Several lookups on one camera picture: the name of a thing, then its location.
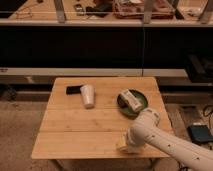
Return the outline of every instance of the floor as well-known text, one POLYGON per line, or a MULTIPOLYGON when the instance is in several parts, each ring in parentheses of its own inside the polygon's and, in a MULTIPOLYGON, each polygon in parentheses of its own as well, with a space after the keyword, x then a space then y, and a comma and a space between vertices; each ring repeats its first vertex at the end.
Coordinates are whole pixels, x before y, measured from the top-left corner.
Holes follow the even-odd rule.
MULTIPOLYGON (((51 162, 30 157, 48 97, 48 91, 19 91, 15 94, 9 89, 0 92, 0 171, 56 171, 51 162)), ((174 106, 166 105, 170 111, 174 106)), ((182 123, 177 122, 175 114, 168 113, 172 116, 173 127, 179 128, 176 134, 184 137, 181 135, 184 131, 180 129, 182 123)), ((73 171, 141 171, 149 160, 65 160, 61 163, 73 171)), ((178 170, 178 164, 174 159, 166 158, 155 170, 178 170)))

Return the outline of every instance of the black object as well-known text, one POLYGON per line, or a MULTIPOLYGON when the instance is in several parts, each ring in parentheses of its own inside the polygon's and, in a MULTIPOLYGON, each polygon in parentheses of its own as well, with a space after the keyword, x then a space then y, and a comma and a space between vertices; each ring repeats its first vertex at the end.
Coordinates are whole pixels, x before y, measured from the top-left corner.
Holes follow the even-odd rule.
POLYGON ((107 2, 96 5, 95 7, 86 7, 87 15, 96 15, 99 17, 104 17, 108 14, 108 12, 112 12, 112 4, 107 2))
POLYGON ((190 55, 185 69, 192 82, 213 82, 213 59, 190 55))
POLYGON ((42 2, 44 2, 44 0, 37 0, 37 2, 38 2, 38 3, 42 3, 42 2))
POLYGON ((86 14, 87 15, 93 15, 93 7, 87 6, 86 7, 86 14))
POLYGON ((213 137, 206 125, 190 125, 187 128, 188 134, 195 144, 205 144, 213 142, 213 137))
POLYGON ((67 95, 79 94, 79 93, 81 93, 81 90, 80 90, 81 87, 82 87, 82 85, 80 85, 80 86, 68 86, 67 90, 66 90, 66 94, 67 95))
POLYGON ((78 16, 82 16, 82 15, 85 14, 84 8, 83 8, 83 6, 81 4, 75 4, 73 7, 74 7, 74 9, 75 9, 75 11, 76 11, 78 16))
POLYGON ((8 18, 27 0, 0 0, 0 18, 8 18))

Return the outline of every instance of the metal frame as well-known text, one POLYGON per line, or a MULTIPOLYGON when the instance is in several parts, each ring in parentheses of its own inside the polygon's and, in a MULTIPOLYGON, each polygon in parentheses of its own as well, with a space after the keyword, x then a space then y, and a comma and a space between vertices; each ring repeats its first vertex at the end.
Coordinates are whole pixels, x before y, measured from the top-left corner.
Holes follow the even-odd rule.
POLYGON ((144 24, 150 23, 152 19, 152 9, 154 5, 155 0, 146 0, 144 4, 144 18, 143 22, 144 24))
POLYGON ((213 13, 213 0, 208 0, 203 13, 201 14, 199 21, 201 24, 207 24, 210 22, 213 13))
MULTIPOLYGON (((213 13, 213 0, 208 0, 198 21, 184 20, 152 20, 152 9, 155 0, 146 0, 143 20, 67 20, 62 0, 54 0, 57 20, 0 20, 0 26, 82 26, 82 27, 213 27, 211 16, 213 13)), ((177 8, 179 0, 168 0, 177 8)))
POLYGON ((65 23, 66 15, 64 12, 64 6, 63 6, 62 0, 54 0, 54 3, 55 3, 56 13, 58 17, 58 22, 65 23))

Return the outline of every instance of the wood plank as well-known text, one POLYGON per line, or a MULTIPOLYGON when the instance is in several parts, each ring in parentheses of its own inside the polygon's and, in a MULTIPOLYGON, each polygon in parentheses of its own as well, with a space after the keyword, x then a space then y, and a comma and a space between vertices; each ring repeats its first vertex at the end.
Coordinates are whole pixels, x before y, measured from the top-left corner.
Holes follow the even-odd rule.
POLYGON ((72 77, 56 78, 53 91, 61 90, 59 85, 72 86, 92 84, 95 88, 126 88, 140 87, 144 91, 157 91, 158 85, 154 77, 72 77))
MULTIPOLYGON (((109 110, 48 110, 43 118, 41 132, 113 132, 127 131, 133 120, 117 109, 109 110)), ((159 128, 171 130, 166 112, 161 113, 159 128)))
POLYGON ((65 132, 39 133, 33 159, 91 159, 91 158, 146 158, 168 157, 150 145, 145 145, 138 155, 128 155, 116 150, 116 142, 124 132, 65 132))
MULTIPOLYGON (((117 96, 123 89, 111 89, 110 91, 96 90, 95 108, 94 109, 112 109, 117 108, 117 96)), ((158 108, 159 104, 163 104, 160 92, 142 92, 147 98, 149 107, 158 108)), ((47 109, 84 109, 81 94, 66 95, 58 92, 51 94, 47 109)))

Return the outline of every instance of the green bowl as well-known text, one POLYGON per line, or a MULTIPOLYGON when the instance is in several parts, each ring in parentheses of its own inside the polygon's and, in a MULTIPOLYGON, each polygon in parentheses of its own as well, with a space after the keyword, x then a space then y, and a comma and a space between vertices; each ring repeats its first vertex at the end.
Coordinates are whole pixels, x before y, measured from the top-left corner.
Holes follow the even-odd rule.
MULTIPOLYGON (((141 102, 143 106, 141 110, 145 109, 148 106, 147 98, 141 92, 137 90, 129 90, 129 91, 141 102)), ((117 97, 117 104, 120 112, 127 117, 135 118, 140 113, 140 112, 135 113, 129 106, 127 106, 120 95, 118 95, 117 97)))

